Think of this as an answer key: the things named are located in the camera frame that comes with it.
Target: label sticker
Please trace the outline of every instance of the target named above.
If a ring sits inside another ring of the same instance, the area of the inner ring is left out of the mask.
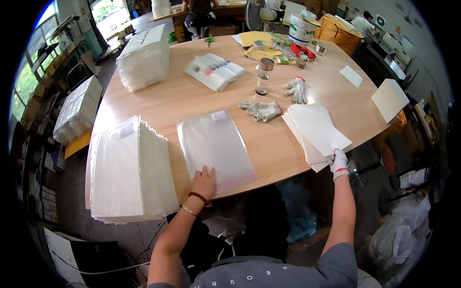
[[[133,123],[126,124],[124,127],[120,128],[118,134],[120,135],[120,139],[125,138],[126,136],[130,136],[133,134],[135,130],[133,129]]]
[[[211,113],[211,118],[213,118],[213,121],[224,120],[227,118],[226,112],[219,111],[219,112]]]

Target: worker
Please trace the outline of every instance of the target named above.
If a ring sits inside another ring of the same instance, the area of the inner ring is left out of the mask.
[[[187,12],[189,8],[184,25],[192,33],[192,40],[203,38],[201,29],[205,31],[216,19],[211,11],[211,3],[213,3],[213,8],[219,7],[218,0],[183,0],[181,11]]]
[[[229,245],[208,234],[197,214],[214,195],[215,170],[195,172],[192,193],[159,236],[152,252],[148,288],[181,283],[180,265],[194,288],[357,287],[354,255],[355,201],[346,155],[334,150],[335,183],[330,234],[315,268],[285,264],[290,231],[286,207],[275,185],[252,191],[247,199],[245,234]]]
[[[372,15],[370,12],[365,11],[363,12],[363,17],[357,16],[350,23],[365,37],[367,34],[374,34],[375,27],[369,22],[371,19]]]

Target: hand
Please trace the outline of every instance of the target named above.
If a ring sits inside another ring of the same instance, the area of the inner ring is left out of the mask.
[[[214,183],[214,167],[211,167],[208,173],[208,168],[204,165],[201,172],[195,172],[195,177],[192,179],[192,191],[210,200],[214,195]]]
[[[347,157],[343,151],[335,148],[333,150],[334,155],[331,155],[329,160],[330,164],[330,171],[333,173],[333,182],[336,178],[340,177],[341,175],[347,174],[349,176],[349,171],[347,170]]]
[[[254,121],[262,119],[263,122],[266,122],[272,117],[278,114],[282,114],[282,109],[277,104],[277,102],[264,103],[242,101],[239,107],[247,109],[247,113],[253,116]]]
[[[285,94],[293,95],[293,101],[299,104],[307,104],[306,83],[304,79],[297,76],[293,81],[285,84],[286,88],[291,88]]]

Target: stool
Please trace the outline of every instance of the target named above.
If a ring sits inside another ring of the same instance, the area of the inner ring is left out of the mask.
[[[240,21],[242,23],[242,33],[245,32],[245,16],[243,15],[236,15],[234,19]]]
[[[364,185],[363,180],[365,179],[365,174],[378,168],[379,166],[381,166],[388,175],[391,175],[395,170],[395,161],[394,155],[392,154],[389,146],[384,144],[380,149],[380,154],[381,159],[366,168],[363,167],[357,160],[350,160],[347,164],[349,174],[359,179],[362,186]]]

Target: wall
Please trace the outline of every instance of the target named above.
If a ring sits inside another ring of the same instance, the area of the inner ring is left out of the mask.
[[[396,7],[396,3],[403,7],[403,12]],[[411,58],[414,59],[415,56],[418,56],[421,59],[421,61],[415,59],[414,64],[407,71],[407,76],[414,76],[415,72],[419,69],[418,75],[410,87],[408,87],[407,92],[419,101],[422,98],[430,96],[431,91],[433,91],[442,122],[445,123],[447,103],[453,97],[448,72],[444,59],[438,49],[437,42],[429,30],[429,26],[411,1],[348,0],[347,6],[359,9],[361,14],[364,11],[369,11],[373,17],[376,17],[376,14],[381,15],[386,19],[386,32],[393,35],[397,34],[396,27],[401,27],[401,35],[407,36],[413,43],[413,48],[410,51]],[[410,17],[411,24],[404,19],[407,15]],[[414,23],[415,18],[422,23],[423,28]]]

